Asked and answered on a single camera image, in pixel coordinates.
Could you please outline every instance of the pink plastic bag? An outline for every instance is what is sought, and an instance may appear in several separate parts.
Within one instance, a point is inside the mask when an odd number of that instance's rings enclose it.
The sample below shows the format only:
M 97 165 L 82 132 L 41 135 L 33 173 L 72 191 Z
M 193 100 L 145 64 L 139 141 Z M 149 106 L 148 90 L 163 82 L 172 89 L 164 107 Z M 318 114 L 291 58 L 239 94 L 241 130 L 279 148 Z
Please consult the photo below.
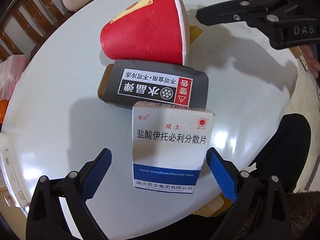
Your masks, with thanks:
M 12 55 L 0 63 L 0 101 L 10 100 L 29 60 L 29 55 Z

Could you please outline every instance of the warning triangle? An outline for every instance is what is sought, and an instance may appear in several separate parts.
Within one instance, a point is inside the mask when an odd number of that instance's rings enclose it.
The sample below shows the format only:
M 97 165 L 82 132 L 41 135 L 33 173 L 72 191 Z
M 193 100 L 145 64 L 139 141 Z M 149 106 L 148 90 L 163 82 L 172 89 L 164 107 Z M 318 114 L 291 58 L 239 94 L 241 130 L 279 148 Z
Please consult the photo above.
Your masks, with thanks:
M 185 100 L 187 97 L 183 97 L 183 96 L 178 96 L 180 102 L 182 103 L 183 100 Z

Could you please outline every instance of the red plush cup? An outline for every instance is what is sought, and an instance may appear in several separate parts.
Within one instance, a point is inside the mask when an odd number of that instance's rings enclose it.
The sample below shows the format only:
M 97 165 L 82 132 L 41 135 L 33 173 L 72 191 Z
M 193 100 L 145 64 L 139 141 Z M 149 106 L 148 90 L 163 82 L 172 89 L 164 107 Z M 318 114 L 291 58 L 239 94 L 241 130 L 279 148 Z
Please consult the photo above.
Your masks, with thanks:
M 140 0 L 108 22 L 100 34 L 113 60 L 187 65 L 189 25 L 182 0 Z

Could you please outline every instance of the white carton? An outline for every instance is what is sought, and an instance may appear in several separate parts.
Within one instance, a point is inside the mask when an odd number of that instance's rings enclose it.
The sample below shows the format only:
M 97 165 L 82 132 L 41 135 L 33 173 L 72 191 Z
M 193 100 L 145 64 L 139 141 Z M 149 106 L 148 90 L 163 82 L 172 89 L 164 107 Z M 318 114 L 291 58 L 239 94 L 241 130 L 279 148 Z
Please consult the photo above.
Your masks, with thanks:
M 134 186 L 192 193 L 208 150 L 213 117 L 205 109 L 137 102 L 132 111 Z
M 10 152 L 1 151 L 0 153 L 0 167 L 4 177 L 4 181 L 7 185 L 7 189 L 12 197 L 16 207 L 25 207 L 28 202 L 22 193 L 21 187 L 18 183 L 16 173 L 12 166 Z

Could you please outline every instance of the round table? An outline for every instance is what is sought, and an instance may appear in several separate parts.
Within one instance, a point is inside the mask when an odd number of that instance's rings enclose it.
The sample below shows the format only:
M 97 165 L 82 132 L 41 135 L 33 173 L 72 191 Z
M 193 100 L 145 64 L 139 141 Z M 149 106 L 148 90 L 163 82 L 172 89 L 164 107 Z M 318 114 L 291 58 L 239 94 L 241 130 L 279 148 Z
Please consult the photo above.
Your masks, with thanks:
M 100 31 L 137 0 L 94 0 L 68 19 L 41 47 L 17 84 L 2 131 L 12 133 L 13 166 L 27 201 L 38 178 L 65 177 L 111 150 L 112 164 L 87 201 L 109 239 L 127 239 L 165 227 L 220 193 L 204 164 L 193 194 L 135 189 L 132 111 L 98 99 L 106 65 Z M 207 108 L 215 113 L 210 147 L 242 169 L 276 132 L 296 82 L 297 62 L 276 51 L 246 23 L 204 26 L 198 8 L 227 0 L 183 0 L 189 24 L 204 32 L 190 46 L 188 66 L 207 73 Z M 62 202 L 72 233 L 79 233 Z

